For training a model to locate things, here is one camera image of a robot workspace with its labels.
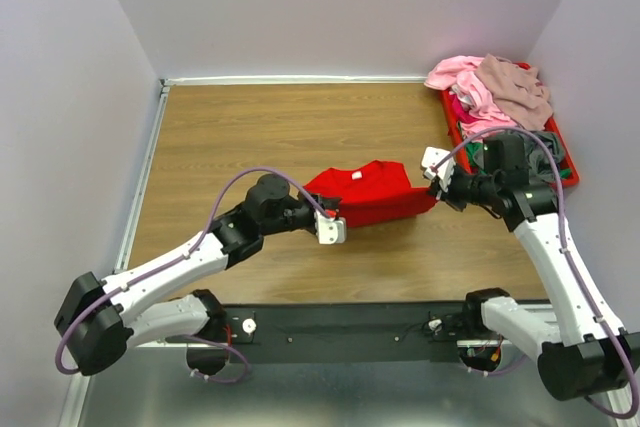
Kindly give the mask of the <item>red t-shirt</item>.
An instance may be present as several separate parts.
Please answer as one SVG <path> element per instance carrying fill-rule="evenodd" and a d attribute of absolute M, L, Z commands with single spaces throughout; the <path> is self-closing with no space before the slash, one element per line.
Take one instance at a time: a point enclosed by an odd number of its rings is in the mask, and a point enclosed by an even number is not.
<path fill-rule="evenodd" d="M 427 213 L 437 203 L 427 188 L 413 187 L 400 162 L 374 160 L 355 170 L 329 168 L 304 185 L 312 194 L 339 198 L 348 229 Z"/>

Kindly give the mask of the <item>red plastic bin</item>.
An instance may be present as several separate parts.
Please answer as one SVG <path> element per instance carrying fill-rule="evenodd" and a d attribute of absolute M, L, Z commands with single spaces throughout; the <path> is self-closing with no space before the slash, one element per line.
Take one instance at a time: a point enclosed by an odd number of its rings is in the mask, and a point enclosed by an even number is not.
<path fill-rule="evenodd" d="M 520 65 L 523 68 L 530 68 L 532 66 L 526 63 L 515 63 Z M 449 99 L 449 93 L 452 91 L 438 91 L 441 95 L 441 101 L 445 113 L 445 120 L 449 127 L 449 138 L 454 146 L 459 145 L 464 140 L 469 137 L 464 137 L 462 130 L 460 128 L 460 124 L 455 118 L 454 113 L 451 110 L 451 100 Z M 579 182 L 579 175 L 577 169 L 571 159 L 571 156 L 568 152 L 568 149 L 565 145 L 564 140 L 561 137 L 560 130 L 557 127 L 555 119 L 552 117 L 547 121 L 545 128 L 541 131 L 530 131 L 537 138 L 539 138 L 547 149 L 551 152 L 555 165 L 560 174 L 560 178 L 562 179 L 562 184 L 565 187 L 573 187 Z"/>

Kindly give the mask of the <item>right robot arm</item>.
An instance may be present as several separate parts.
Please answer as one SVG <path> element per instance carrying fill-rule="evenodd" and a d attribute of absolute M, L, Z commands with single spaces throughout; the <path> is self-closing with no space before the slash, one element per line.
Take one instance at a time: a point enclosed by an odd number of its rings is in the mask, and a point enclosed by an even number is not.
<path fill-rule="evenodd" d="M 537 182 L 529 172 L 520 128 L 483 131 L 483 167 L 471 174 L 455 154 L 429 147 L 421 167 L 429 192 L 457 211 L 487 210 L 505 223 L 536 268 L 555 320 L 519 305 L 499 288 L 467 294 L 455 321 L 458 332 L 480 339 L 489 332 L 535 362 L 541 381 L 559 401 L 592 400 L 628 388 L 628 417 L 639 409 L 639 335 L 609 307 L 572 239 L 561 181 Z"/>

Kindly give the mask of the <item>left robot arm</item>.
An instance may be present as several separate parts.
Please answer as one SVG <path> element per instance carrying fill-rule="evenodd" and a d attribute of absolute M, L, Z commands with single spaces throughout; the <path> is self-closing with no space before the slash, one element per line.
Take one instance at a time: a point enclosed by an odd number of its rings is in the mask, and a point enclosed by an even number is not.
<path fill-rule="evenodd" d="M 180 246 L 134 269 L 104 278 L 86 272 L 71 283 L 54 319 L 60 373 L 95 375 L 128 349 L 155 340 L 214 340 L 223 309 L 210 292 L 173 301 L 168 295 L 246 261 L 269 235 L 305 230 L 321 245 L 345 241 L 339 198 L 310 193 L 272 168 L 257 171 L 242 202 L 225 213 L 211 211 L 205 227 Z"/>

